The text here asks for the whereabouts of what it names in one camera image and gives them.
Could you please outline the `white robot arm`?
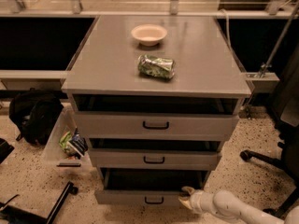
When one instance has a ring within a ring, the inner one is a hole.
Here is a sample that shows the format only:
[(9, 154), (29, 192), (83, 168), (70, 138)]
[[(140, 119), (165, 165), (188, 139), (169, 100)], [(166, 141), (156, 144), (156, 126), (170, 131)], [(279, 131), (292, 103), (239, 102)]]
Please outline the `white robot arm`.
[(185, 186), (182, 191), (178, 200), (196, 214), (209, 213), (228, 223), (242, 220), (246, 224), (299, 224), (298, 206), (282, 220), (242, 202), (227, 190), (209, 193)]

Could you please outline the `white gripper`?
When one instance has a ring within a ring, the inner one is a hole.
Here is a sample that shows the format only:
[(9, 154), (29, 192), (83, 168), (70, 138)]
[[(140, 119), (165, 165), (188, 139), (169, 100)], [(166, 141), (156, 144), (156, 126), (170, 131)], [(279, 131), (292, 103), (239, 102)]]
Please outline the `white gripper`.
[(213, 195), (202, 190), (195, 190), (193, 187), (185, 186), (181, 189), (190, 195), (190, 199), (179, 197), (178, 200), (183, 206), (193, 212), (210, 213), (213, 207)]

